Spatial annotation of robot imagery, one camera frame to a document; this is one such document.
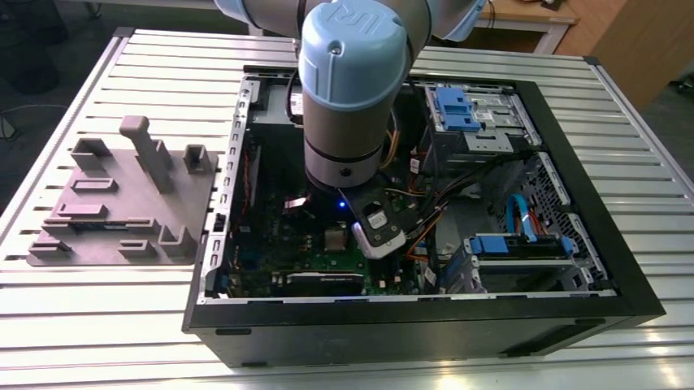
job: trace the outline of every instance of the blue plastic clip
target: blue plastic clip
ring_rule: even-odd
[[[532,224],[530,223],[528,203],[524,201],[524,197],[519,193],[514,193],[508,197],[508,202],[506,204],[506,230],[510,233],[516,231],[516,224],[512,218],[512,209],[515,205],[518,205],[518,210],[520,211],[523,234],[528,237],[530,242],[536,242],[538,237],[535,236],[535,232],[532,232]]]
[[[444,130],[478,132],[482,129],[482,124],[472,115],[472,107],[462,89],[436,88],[436,108],[442,112]]]

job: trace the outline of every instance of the black cable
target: black cable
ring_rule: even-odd
[[[305,19],[305,0],[299,0],[296,7],[296,36],[301,39],[301,30],[304,29]]]
[[[301,116],[295,115],[292,113],[292,89],[293,89],[293,83],[296,83],[297,76],[299,76],[299,70],[295,69],[293,73],[292,73],[292,77],[289,78],[289,84],[285,87],[284,112],[285,112],[285,117],[289,119],[289,122],[292,122],[293,124],[304,124]]]
[[[524,160],[535,155],[532,150],[523,150],[514,154],[506,154],[494,157],[484,164],[482,164],[472,172],[466,175],[460,175],[455,178],[442,192],[436,195],[435,205],[440,205],[447,201],[447,197],[455,193],[459,193],[463,189],[478,183],[479,180],[494,170],[496,167],[512,161]]]
[[[495,29],[496,25],[496,7],[494,0],[488,0],[488,6],[491,7],[491,29]]]
[[[436,282],[431,285],[427,291],[424,293],[435,293],[436,287],[438,287],[438,281],[439,281],[439,274],[440,274],[440,267],[439,267],[439,261],[438,261],[438,253],[436,253],[436,226],[431,228],[430,232],[426,233],[424,236],[424,247],[426,247],[426,253],[428,257],[428,267],[431,271],[434,272],[434,275],[436,276]]]
[[[431,205],[431,200],[434,199],[434,193],[438,189],[438,154],[436,154],[436,134],[434,133],[436,131],[436,125],[434,124],[434,119],[431,118],[430,111],[426,109],[426,103],[422,99],[420,95],[416,91],[416,85],[414,84],[412,77],[407,76],[407,83],[410,85],[410,88],[412,89],[414,98],[419,104],[419,108],[422,110],[422,113],[424,114],[426,119],[426,129],[424,131],[428,133],[430,136],[430,150],[427,153],[427,157],[431,157],[434,159],[434,180],[431,181],[431,190],[426,194],[423,208],[424,210]]]

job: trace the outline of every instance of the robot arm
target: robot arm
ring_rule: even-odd
[[[215,0],[223,13],[300,38],[305,171],[336,188],[373,176],[388,115],[431,34],[467,38],[487,0]]]

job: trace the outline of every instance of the printed label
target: printed label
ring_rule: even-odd
[[[410,159],[410,171],[418,175],[419,174],[419,165],[420,165],[420,162],[416,158],[411,158]]]
[[[301,99],[300,93],[292,93],[292,97],[289,99],[289,104],[292,105],[292,114],[303,115],[304,114],[304,100]]]
[[[434,273],[430,267],[424,269],[424,278],[428,280],[431,285],[436,284],[436,274]]]

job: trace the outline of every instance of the yellow wire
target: yellow wire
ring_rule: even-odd
[[[416,240],[414,241],[414,244],[412,246],[410,247],[410,249],[407,250],[407,256],[411,255],[412,251],[414,251],[414,248],[416,248],[416,244],[422,241],[422,239],[424,239],[424,236],[426,236],[426,233],[430,232],[430,230],[434,228],[434,225],[436,225],[436,222],[438,220],[443,217],[443,212],[438,215],[436,219],[434,219],[434,221],[430,223],[430,226],[426,227],[424,231],[422,232],[422,234],[419,234],[419,237],[416,238]]]
[[[392,163],[392,160],[395,159],[395,153],[398,150],[398,142],[400,141],[400,132],[394,132],[395,134],[391,134],[391,132],[387,132],[388,138],[390,138],[390,150],[388,150],[388,156],[386,157],[386,161],[380,164],[380,169],[386,169],[390,164]]]

